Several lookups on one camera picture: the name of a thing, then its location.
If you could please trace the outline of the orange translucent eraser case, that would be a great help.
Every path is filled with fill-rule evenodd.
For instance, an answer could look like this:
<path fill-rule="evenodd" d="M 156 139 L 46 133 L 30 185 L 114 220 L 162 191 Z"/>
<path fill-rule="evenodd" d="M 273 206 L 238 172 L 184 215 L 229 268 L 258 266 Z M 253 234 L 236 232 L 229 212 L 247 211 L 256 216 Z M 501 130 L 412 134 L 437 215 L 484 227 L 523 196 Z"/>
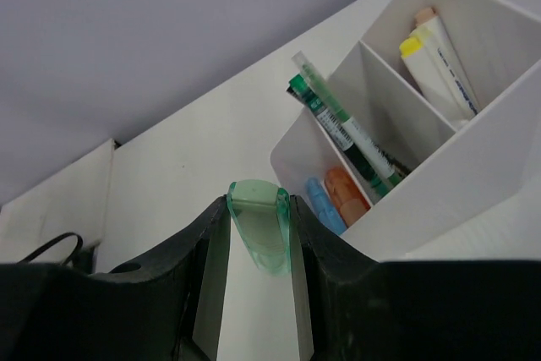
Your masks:
<path fill-rule="evenodd" d="M 333 167 L 325 175 L 325 187 L 347 228 L 370 209 L 352 178 L 342 167 Z"/>

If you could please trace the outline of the blue translucent eraser case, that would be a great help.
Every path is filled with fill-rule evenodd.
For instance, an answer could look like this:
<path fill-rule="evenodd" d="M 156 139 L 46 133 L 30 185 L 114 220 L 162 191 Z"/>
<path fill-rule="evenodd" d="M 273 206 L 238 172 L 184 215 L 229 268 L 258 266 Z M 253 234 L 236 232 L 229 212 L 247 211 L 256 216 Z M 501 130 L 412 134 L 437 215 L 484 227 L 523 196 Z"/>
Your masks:
<path fill-rule="evenodd" d="M 334 234 L 342 235 L 347 230 L 346 224 L 319 179 L 309 178 L 305 183 L 305 190 L 319 221 Z"/>

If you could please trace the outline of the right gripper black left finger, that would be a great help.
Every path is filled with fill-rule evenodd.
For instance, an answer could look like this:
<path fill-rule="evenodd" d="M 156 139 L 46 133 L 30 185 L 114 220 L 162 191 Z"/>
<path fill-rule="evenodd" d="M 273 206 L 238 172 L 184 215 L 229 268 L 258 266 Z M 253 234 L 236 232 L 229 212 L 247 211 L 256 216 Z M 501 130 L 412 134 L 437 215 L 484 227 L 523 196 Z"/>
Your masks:
<path fill-rule="evenodd" d="M 108 273 L 2 265 L 2 359 L 216 359 L 229 242 L 220 197 L 183 230 Z"/>

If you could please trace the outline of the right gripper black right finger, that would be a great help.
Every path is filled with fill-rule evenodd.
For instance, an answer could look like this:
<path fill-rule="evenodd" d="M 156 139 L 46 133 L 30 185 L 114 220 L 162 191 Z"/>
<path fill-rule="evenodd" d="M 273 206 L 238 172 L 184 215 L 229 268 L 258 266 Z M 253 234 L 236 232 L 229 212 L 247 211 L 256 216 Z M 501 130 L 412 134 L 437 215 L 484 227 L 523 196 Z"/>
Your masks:
<path fill-rule="evenodd" d="M 302 360 L 537 360 L 535 260 L 379 262 L 290 200 Z"/>

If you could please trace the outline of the white pen orange cap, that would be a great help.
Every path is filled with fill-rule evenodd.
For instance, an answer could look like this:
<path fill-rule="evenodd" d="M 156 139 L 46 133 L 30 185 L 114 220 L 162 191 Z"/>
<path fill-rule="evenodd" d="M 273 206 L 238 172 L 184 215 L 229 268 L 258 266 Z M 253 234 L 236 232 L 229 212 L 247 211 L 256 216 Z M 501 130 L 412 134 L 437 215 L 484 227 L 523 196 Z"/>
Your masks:
<path fill-rule="evenodd" d="M 412 34 L 424 44 L 462 115 L 473 118 L 478 102 L 439 14 L 432 7 L 423 8 L 414 15 L 414 23 Z"/>

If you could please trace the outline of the white pen yellow tip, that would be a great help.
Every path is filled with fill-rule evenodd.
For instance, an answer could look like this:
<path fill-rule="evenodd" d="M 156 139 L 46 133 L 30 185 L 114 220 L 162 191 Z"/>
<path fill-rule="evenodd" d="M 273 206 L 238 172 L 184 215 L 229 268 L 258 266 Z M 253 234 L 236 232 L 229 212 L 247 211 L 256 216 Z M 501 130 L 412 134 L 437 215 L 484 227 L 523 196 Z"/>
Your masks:
<path fill-rule="evenodd" d="M 424 98 L 450 123 L 465 121 L 440 82 L 424 46 L 414 37 L 404 40 L 399 50 L 410 75 L 412 75 Z"/>

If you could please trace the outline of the clear silver pen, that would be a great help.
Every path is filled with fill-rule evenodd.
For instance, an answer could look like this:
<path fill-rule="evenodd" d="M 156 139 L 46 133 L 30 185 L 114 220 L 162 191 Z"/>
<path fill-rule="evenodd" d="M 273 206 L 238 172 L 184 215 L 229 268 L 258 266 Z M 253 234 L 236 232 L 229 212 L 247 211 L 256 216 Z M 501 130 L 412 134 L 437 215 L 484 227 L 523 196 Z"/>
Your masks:
<path fill-rule="evenodd" d="M 364 128 L 335 98 L 326 79 L 321 75 L 318 69 L 302 52 L 297 52 L 292 57 L 292 60 L 309 87 L 338 119 L 354 144 L 360 149 L 380 178 L 384 179 L 391 189 L 397 186 L 402 180 L 401 177 L 384 157 L 381 150 L 376 146 Z"/>

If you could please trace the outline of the green translucent eraser case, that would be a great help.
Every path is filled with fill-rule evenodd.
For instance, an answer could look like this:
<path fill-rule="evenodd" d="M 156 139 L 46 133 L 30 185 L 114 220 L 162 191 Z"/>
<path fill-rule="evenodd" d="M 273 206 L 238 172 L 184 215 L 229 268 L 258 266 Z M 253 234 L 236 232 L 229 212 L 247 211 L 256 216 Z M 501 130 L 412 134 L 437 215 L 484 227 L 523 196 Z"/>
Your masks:
<path fill-rule="evenodd" d="M 289 193 L 265 180 L 231 183 L 227 208 L 256 267 L 272 276 L 291 272 Z"/>

